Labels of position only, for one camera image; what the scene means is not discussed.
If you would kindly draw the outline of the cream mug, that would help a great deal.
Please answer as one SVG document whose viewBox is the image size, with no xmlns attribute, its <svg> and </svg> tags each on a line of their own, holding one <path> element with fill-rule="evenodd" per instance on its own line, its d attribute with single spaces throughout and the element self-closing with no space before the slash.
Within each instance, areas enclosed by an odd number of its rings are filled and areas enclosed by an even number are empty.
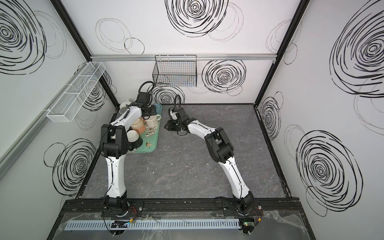
<svg viewBox="0 0 384 240">
<path fill-rule="evenodd" d="M 161 118 L 162 118 L 161 115 L 150 116 L 148 119 L 146 119 L 147 127 L 148 128 L 156 128 L 158 126 Z"/>
</svg>

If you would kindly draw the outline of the white mug red inside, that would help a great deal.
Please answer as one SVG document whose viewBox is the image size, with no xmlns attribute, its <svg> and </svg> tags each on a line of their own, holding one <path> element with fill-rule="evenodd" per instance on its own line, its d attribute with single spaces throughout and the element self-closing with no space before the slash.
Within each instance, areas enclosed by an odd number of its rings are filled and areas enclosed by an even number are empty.
<svg viewBox="0 0 384 240">
<path fill-rule="evenodd" d="M 139 133 L 135 130 L 129 130 L 127 132 L 127 138 L 130 144 L 130 150 L 138 149 L 143 144 L 143 139 L 140 137 Z"/>
</svg>

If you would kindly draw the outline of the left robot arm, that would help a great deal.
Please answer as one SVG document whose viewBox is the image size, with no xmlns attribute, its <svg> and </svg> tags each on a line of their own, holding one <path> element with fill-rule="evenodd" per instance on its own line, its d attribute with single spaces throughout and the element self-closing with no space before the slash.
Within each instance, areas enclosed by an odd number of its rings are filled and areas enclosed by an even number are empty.
<svg viewBox="0 0 384 240">
<path fill-rule="evenodd" d="M 110 124 L 101 127 L 101 154 L 105 157 L 108 168 L 108 190 L 104 204 L 118 209 L 125 214 L 128 211 L 127 190 L 124 182 L 124 160 L 131 144 L 127 130 L 141 117 L 152 113 L 152 95 L 139 92 L 135 102 L 126 105 L 123 113 Z"/>
</svg>

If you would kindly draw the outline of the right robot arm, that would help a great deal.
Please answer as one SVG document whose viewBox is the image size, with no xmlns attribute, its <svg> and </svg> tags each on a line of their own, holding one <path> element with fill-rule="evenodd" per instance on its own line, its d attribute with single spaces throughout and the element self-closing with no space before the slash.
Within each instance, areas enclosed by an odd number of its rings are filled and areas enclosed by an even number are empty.
<svg viewBox="0 0 384 240">
<path fill-rule="evenodd" d="M 169 117 L 165 125 L 166 130 L 186 132 L 205 140 L 211 158 L 222 167 L 231 185 L 237 211 L 243 215 L 249 213 L 255 199 L 237 167 L 234 146 L 225 130 L 208 127 L 197 119 L 190 118 L 184 108 L 171 107 Z"/>
</svg>

